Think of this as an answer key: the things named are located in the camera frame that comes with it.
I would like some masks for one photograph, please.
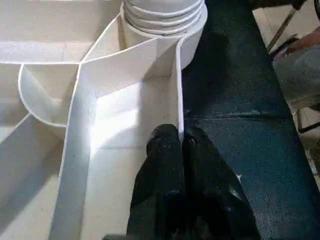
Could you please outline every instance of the white foam board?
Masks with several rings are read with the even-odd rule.
[[[125,234],[146,142],[183,137],[184,34],[132,27],[121,0],[4,0],[0,8],[0,240]]]

